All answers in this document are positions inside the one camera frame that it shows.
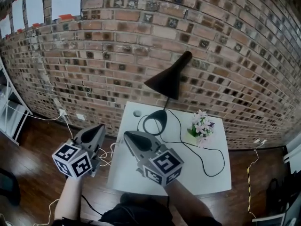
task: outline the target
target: white shelf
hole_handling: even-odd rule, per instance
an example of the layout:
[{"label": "white shelf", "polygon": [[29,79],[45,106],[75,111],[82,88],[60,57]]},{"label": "white shelf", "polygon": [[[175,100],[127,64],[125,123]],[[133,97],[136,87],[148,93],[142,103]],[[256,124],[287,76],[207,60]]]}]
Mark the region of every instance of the white shelf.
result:
[{"label": "white shelf", "polygon": [[[6,89],[7,87],[5,85],[0,85],[0,114],[2,114],[3,110],[5,109],[5,103],[6,103]],[[13,90],[11,87],[8,88],[8,98],[13,93]]]},{"label": "white shelf", "polygon": [[6,110],[3,110],[3,112],[0,114],[0,129],[6,132],[6,134],[12,138],[16,132],[19,123],[21,123],[21,119],[26,111],[26,108],[23,105],[17,104],[12,101],[9,101],[8,105],[17,111],[8,107],[8,115],[7,115],[6,131],[5,131]]}]

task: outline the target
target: black desk lamp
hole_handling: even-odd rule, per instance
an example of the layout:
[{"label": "black desk lamp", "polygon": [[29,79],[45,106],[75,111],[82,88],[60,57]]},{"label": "black desk lamp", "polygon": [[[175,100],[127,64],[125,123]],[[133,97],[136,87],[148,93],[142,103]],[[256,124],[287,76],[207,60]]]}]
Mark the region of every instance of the black desk lamp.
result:
[{"label": "black desk lamp", "polygon": [[145,82],[148,87],[167,97],[164,109],[150,114],[144,120],[143,129],[145,132],[147,132],[145,129],[145,123],[149,119],[156,119],[160,122],[162,127],[162,130],[159,133],[153,134],[154,136],[158,136],[164,131],[167,124],[167,113],[165,108],[170,98],[175,100],[179,98],[180,73],[191,59],[192,53],[186,51],[171,67],[165,69]]}]

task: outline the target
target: white paper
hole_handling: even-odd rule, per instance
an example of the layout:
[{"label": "white paper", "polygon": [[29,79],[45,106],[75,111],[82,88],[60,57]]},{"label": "white paper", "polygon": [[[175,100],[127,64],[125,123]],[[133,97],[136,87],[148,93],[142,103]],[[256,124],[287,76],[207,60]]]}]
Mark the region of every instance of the white paper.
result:
[{"label": "white paper", "polygon": [[0,21],[0,30],[1,30],[1,36],[2,38],[5,38],[6,35],[11,34],[10,29],[10,21],[9,21],[9,15],[7,14],[4,19]]},{"label": "white paper", "polygon": [[44,23],[43,0],[26,0],[28,27]]},{"label": "white paper", "polygon": [[60,15],[80,15],[80,0],[51,0],[52,20],[60,18]]},{"label": "white paper", "polygon": [[23,0],[17,0],[13,2],[13,25],[15,32],[17,32],[18,29],[25,29],[23,17]]}]

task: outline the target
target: white table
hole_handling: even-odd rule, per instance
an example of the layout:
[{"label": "white table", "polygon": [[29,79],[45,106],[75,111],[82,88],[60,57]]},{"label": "white table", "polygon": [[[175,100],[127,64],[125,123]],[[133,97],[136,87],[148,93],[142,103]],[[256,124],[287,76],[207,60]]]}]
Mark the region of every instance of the white table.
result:
[{"label": "white table", "polygon": [[[148,178],[144,178],[136,171],[138,168],[137,160],[132,156],[123,139],[125,131],[137,130],[138,122],[142,116],[161,109],[162,108],[156,106],[127,102],[111,163],[107,183],[109,188],[136,194],[166,195],[164,189],[160,185]],[[141,117],[135,117],[134,111],[140,111]],[[182,140],[185,141],[185,134],[187,128],[191,127],[193,114],[175,110],[171,111],[181,122]],[[144,117],[139,124],[140,131],[144,131],[143,121],[145,118],[146,117]],[[182,143],[165,144],[168,148],[172,147],[184,161],[182,172],[178,177],[178,180],[194,195],[210,194],[231,189],[230,161],[223,123],[219,118],[210,117],[210,120],[215,123],[214,133],[210,143],[206,145],[206,147],[221,150],[225,159],[225,168],[219,175],[213,178],[206,176],[204,174],[201,160]],[[154,120],[147,121],[145,125],[149,132],[151,129],[158,131]],[[167,142],[175,142],[180,141],[179,135],[179,122],[169,111],[167,111],[167,125],[161,136]],[[209,151],[195,146],[189,147],[202,157],[207,174],[214,175],[222,169],[223,159],[220,152]]]}]

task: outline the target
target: red tape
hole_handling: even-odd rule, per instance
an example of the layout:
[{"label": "red tape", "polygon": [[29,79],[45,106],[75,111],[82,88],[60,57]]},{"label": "red tape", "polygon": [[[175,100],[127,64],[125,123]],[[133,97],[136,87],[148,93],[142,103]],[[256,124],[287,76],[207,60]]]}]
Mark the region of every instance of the red tape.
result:
[{"label": "red tape", "polygon": [[64,14],[59,16],[61,19],[73,19],[74,17],[71,14]]}]

